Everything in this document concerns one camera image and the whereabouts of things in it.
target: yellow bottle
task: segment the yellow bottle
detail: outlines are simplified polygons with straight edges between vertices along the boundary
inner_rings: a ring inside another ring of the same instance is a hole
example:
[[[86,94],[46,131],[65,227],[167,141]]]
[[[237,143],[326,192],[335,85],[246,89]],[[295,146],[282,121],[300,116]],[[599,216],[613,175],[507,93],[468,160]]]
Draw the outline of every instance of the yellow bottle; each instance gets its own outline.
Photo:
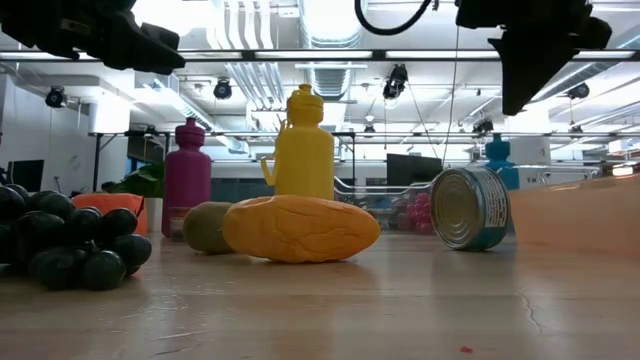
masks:
[[[311,93],[311,85],[300,85],[287,100],[288,119],[281,122],[273,153],[275,165],[269,173],[266,159],[262,172],[276,195],[300,195],[333,200],[333,136],[318,127],[324,102]]]

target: yellow bottle cap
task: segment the yellow bottle cap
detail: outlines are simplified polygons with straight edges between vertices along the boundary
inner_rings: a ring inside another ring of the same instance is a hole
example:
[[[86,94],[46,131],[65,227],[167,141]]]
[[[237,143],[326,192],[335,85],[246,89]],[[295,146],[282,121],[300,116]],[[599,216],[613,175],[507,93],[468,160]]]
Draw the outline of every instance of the yellow bottle cap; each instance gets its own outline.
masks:
[[[287,100],[287,117],[296,124],[319,124],[324,117],[324,100],[311,93],[311,85],[302,84]]]

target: pink bottle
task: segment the pink bottle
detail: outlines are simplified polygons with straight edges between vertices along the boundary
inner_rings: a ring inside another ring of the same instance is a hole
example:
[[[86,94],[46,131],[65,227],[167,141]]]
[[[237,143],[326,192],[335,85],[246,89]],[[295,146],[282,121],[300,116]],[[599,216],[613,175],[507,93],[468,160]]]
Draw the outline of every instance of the pink bottle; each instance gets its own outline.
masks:
[[[176,128],[176,143],[180,149],[165,160],[162,234],[179,240],[186,212],[211,200],[211,158],[200,152],[204,129],[194,118]]]

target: orange container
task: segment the orange container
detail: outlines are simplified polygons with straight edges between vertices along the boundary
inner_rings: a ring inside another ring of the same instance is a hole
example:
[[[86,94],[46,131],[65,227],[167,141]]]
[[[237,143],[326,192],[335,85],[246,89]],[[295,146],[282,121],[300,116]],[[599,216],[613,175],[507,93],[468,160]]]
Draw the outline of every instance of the orange container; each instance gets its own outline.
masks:
[[[519,245],[640,256],[640,175],[509,193]]]
[[[83,194],[74,197],[73,205],[76,208],[85,206],[95,206],[102,214],[106,214],[113,209],[126,208],[138,216],[138,227],[135,233],[139,235],[147,234],[147,208],[144,198],[132,194],[107,194],[94,193]]]

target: wooden table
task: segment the wooden table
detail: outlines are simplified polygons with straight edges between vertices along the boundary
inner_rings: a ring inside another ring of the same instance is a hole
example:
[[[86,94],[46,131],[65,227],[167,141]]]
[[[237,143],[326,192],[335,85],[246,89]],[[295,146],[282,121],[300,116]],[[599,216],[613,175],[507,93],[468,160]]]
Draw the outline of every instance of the wooden table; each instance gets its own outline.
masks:
[[[120,289],[0,280],[0,359],[639,359],[640,261],[384,235],[346,262],[154,239]]]

